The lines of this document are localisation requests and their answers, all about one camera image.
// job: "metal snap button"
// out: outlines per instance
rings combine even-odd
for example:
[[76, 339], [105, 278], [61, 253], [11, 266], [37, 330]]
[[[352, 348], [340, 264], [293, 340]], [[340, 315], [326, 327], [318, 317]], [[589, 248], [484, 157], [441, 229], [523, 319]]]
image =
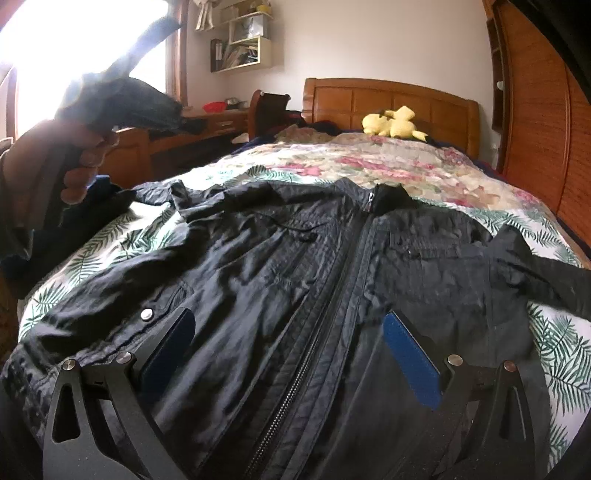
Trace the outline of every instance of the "metal snap button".
[[143, 321], [147, 322], [148, 320], [151, 320], [151, 318], [154, 316], [154, 311], [152, 309], [142, 310], [140, 316], [142, 317]]

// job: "black jacket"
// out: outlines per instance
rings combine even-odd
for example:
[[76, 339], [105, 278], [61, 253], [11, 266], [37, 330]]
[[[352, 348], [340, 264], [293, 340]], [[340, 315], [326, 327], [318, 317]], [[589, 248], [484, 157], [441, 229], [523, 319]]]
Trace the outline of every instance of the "black jacket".
[[175, 202], [185, 222], [173, 245], [82, 284], [2, 372], [39, 440], [64, 359], [109, 362], [184, 305], [197, 332], [152, 412], [190, 474], [387, 478], [427, 411], [382, 337], [395, 309], [472, 365], [517, 363], [545, 474], [550, 405], [526, 305], [590, 318], [590, 272], [533, 256], [512, 227], [492, 238], [402, 187], [194, 192], [177, 182], [146, 184], [138, 199]]

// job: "yellow plush toy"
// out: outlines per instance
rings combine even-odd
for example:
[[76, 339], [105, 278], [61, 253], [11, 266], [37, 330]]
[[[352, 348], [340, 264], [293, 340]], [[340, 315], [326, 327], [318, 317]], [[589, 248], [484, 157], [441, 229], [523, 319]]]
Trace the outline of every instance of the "yellow plush toy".
[[368, 135], [379, 135], [380, 137], [387, 137], [390, 135], [391, 119], [379, 113], [372, 113], [367, 115], [362, 122], [363, 132]]
[[362, 122], [363, 131], [368, 135], [380, 135], [382, 137], [416, 138], [427, 141], [427, 134], [419, 132], [411, 120], [414, 112], [407, 106], [398, 110], [386, 110], [384, 114], [372, 113], [367, 115]]

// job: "zipper pull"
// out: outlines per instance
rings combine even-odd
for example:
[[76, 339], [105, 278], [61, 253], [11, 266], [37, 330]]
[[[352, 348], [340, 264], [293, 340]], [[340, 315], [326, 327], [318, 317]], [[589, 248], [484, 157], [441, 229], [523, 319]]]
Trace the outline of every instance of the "zipper pull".
[[369, 192], [368, 201], [363, 206], [363, 210], [366, 212], [371, 212], [373, 202], [374, 202], [374, 191], [372, 190], [371, 192]]

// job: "bright sunlight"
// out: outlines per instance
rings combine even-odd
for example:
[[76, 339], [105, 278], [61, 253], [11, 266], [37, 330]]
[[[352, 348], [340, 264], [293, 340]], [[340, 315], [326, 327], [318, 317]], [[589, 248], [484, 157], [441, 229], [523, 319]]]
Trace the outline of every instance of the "bright sunlight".
[[[18, 135], [53, 118], [68, 84], [101, 72], [154, 20], [164, 0], [27, 0], [0, 33], [0, 59], [18, 69]], [[164, 42], [131, 76], [166, 90]]]

